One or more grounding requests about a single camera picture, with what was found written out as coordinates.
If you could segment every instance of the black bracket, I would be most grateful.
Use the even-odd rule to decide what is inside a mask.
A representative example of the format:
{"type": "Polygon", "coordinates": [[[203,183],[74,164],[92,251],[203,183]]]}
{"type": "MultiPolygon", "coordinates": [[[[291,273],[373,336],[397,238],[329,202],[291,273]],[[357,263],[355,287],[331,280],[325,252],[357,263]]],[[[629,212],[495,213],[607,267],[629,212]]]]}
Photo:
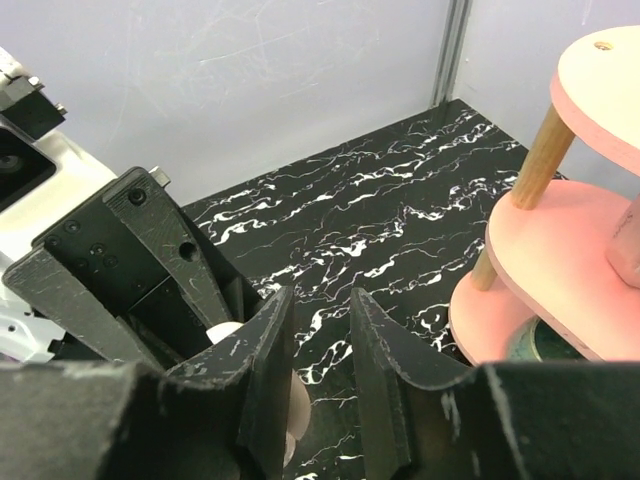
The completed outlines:
{"type": "Polygon", "coordinates": [[[245,322],[263,305],[139,167],[36,238],[3,281],[102,358],[165,369],[206,349],[208,328],[245,322]]]}
{"type": "Polygon", "coordinates": [[[42,93],[41,84],[32,84],[26,76],[0,89],[0,115],[33,140],[64,122],[65,113],[42,93]]]}
{"type": "Polygon", "coordinates": [[[0,478],[282,478],[293,289],[167,374],[106,362],[0,364],[0,478]]]}
{"type": "Polygon", "coordinates": [[[640,477],[637,363],[468,368],[361,289],[351,338],[368,480],[640,477]]]}

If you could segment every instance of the screw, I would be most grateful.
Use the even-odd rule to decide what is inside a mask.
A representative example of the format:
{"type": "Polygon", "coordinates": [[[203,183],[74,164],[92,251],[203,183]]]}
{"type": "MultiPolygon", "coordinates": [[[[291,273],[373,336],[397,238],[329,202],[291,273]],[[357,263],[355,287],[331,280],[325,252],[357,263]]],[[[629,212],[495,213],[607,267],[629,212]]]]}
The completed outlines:
{"type": "Polygon", "coordinates": [[[118,265],[118,257],[116,257],[115,255],[107,255],[106,257],[104,257],[102,263],[107,268],[113,268],[118,265]]]}
{"type": "Polygon", "coordinates": [[[84,270],[85,268],[87,268],[89,266],[89,262],[84,258],[78,258],[75,261],[75,265],[76,265],[76,268],[78,268],[80,270],[84,270]]]}
{"type": "Polygon", "coordinates": [[[60,245],[60,237],[58,237],[57,235],[49,235],[44,240],[44,243],[50,247],[57,247],[58,245],[60,245]]]}
{"type": "Polygon", "coordinates": [[[64,223],[64,230],[67,233],[78,233],[80,231],[80,222],[68,220],[64,223]]]}
{"type": "Polygon", "coordinates": [[[29,77],[29,84],[36,90],[42,90],[44,88],[44,85],[42,85],[38,77],[29,77]]]}
{"type": "Polygon", "coordinates": [[[90,253],[91,255],[95,255],[97,257],[104,255],[104,252],[107,251],[107,247],[102,245],[101,243],[94,243],[91,247],[90,253]]]}
{"type": "Polygon", "coordinates": [[[136,206],[142,205],[147,199],[147,194],[141,188],[133,188],[129,192],[129,201],[136,206]]]}
{"type": "Polygon", "coordinates": [[[160,167],[153,167],[151,170],[149,170],[149,174],[155,179],[156,182],[158,182],[158,185],[160,185],[162,188],[171,183],[169,175],[164,173],[164,170],[162,170],[160,167]]]}

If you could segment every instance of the pink shelf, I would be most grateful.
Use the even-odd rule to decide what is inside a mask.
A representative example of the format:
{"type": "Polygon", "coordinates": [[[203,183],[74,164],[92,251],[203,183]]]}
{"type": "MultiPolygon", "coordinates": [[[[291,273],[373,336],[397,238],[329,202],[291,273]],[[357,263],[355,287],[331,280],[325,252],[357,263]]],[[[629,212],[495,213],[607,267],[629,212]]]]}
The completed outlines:
{"type": "Polygon", "coordinates": [[[591,360],[640,360],[640,290],[604,256],[629,204],[554,180],[535,210],[518,210],[506,194],[487,227],[487,252],[504,284],[591,360]]]}
{"type": "Polygon", "coordinates": [[[456,286],[449,325],[458,347],[474,365],[504,360],[514,332],[534,315],[498,278],[481,292],[467,274],[456,286]]]}
{"type": "Polygon", "coordinates": [[[587,145],[640,175],[640,26],[610,28],[567,48],[551,82],[553,106],[587,145]]]}

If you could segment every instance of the white wall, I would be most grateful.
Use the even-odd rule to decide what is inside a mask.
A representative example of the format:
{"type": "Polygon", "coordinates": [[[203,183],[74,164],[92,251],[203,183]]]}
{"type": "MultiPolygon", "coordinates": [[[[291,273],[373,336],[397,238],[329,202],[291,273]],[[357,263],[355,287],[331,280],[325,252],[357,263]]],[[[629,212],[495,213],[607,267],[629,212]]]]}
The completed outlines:
{"type": "MultiPolygon", "coordinates": [[[[565,48],[588,33],[631,24],[640,24],[637,0],[474,0],[454,97],[529,147],[565,48]]],[[[640,179],[580,141],[560,171],[628,197],[640,193],[640,179]]]]}
{"type": "Polygon", "coordinates": [[[72,139],[186,203],[425,110],[447,5],[2,0],[0,45],[72,139]]]}

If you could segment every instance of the screw hole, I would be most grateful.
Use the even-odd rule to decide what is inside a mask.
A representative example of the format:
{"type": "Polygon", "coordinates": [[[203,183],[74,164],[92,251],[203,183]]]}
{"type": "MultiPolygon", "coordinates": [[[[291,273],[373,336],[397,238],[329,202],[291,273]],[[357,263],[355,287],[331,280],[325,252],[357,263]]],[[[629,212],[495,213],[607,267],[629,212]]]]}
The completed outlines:
{"type": "Polygon", "coordinates": [[[598,50],[612,50],[613,49],[613,45],[611,45],[609,42],[596,42],[593,44],[594,47],[596,47],[598,50]]]}
{"type": "Polygon", "coordinates": [[[103,264],[107,268],[115,268],[118,265],[118,257],[115,255],[107,255],[103,261],[103,264]]]}
{"type": "Polygon", "coordinates": [[[180,256],[187,262],[193,262],[193,260],[198,255],[198,249],[191,242],[184,242],[182,245],[180,245],[178,252],[180,253],[180,256]]]}
{"type": "Polygon", "coordinates": [[[105,247],[103,244],[101,243],[94,243],[91,246],[91,250],[89,250],[89,253],[91,255],[95,255],[96,257],[100,257],[102,255],[104,255],[104,252],[107,251],[107,247],[105,247]]]}
{"type": "Polygon", "coordinates": [[[129,201],[136,206],[142,205],[146,199],[147,194],[141,188],[133,188],[129,192],[129,201]]]}
{"type": "Polygon", "coordinates": [[[50,247],[57,247],[58,245],[60,245],[60,237],[58,237],[57,235],[49,235],[47,238],[45,238],[44,243],[46,243],[50,247]]]}
{"type": "Polygon", "coordinates": [[[80,223],[76,220],[68,220],[64,224],[64,230],[67,233],[78,233],[80,231],[80,223]]]}

